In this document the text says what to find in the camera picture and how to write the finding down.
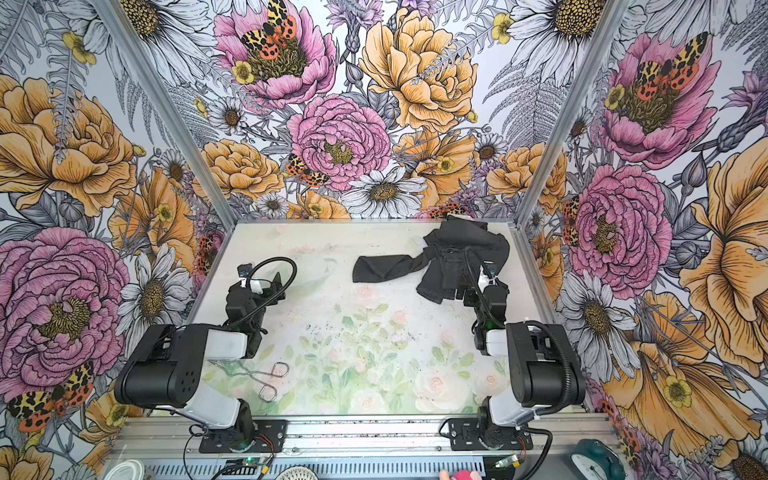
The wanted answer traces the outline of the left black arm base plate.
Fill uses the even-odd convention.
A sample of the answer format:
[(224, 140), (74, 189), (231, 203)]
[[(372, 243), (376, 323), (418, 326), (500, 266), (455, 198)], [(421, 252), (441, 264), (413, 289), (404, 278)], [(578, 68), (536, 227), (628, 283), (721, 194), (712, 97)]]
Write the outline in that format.
[(287, 420), (256, 419), (245, 432), (233, 426), (215, 429), (202, 437), (202, 454), (280, 453), (286, 439)]

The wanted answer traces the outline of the black cloth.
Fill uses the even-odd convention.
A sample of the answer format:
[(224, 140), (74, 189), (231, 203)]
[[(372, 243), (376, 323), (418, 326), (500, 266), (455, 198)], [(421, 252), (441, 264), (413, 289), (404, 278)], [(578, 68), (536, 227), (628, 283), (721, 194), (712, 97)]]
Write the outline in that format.
[(440, 304), (453, 300), (471, 280), (479, 278), (482, 264), (498, 272), (506, 263), (510, 244), (502, 234), (489, 230), (486, 222), (448, 216), (440, 226), (427, 234), (422, 252), (411, 257), (404, 254), (360, 256), (352, 270), (355, 283), (383, 283), (422, 271), (417, 293)]

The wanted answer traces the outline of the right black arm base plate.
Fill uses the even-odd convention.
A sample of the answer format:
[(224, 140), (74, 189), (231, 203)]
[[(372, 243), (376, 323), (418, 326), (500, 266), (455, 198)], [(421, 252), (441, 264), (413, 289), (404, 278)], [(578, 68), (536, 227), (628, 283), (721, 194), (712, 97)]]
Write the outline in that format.
[(483, 423), (478, 418), (446, 419), (439, 429), (452, 451), (522, 451), (532, 449), (531, 436), (513, 427)]

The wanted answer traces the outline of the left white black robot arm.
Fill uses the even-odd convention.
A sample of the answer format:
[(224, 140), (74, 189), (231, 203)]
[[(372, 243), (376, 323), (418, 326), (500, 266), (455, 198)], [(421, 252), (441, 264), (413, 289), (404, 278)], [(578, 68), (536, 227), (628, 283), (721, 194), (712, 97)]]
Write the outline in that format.
[(257, 430), (250, 406), (205, 383), (202, 370), (208, 362), (256, 356), (266, 335), (266, 309), (285, 298), (297, 273), (293, 260), (268, 258), (229, 288), (223, 323), (149, 327), (116, 379), (118, 403), (180, 415), (224, 449), (252, 448)]

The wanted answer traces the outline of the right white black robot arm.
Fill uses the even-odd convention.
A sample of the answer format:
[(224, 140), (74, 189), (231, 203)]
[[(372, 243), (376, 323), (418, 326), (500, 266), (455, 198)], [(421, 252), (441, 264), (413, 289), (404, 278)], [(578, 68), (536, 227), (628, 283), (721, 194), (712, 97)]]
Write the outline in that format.
[(487, 394), (476, 418), (450, 419), (454, 451), (519, 450), (533, 446), (530, 423), (583, 402), (586, 381), (561, 325), (538, 320), (508, 322), (509, 289), (491, 265), (468, 268), (457, 297), (476, 315), (475, 348), (507, 362), (508, 385)]

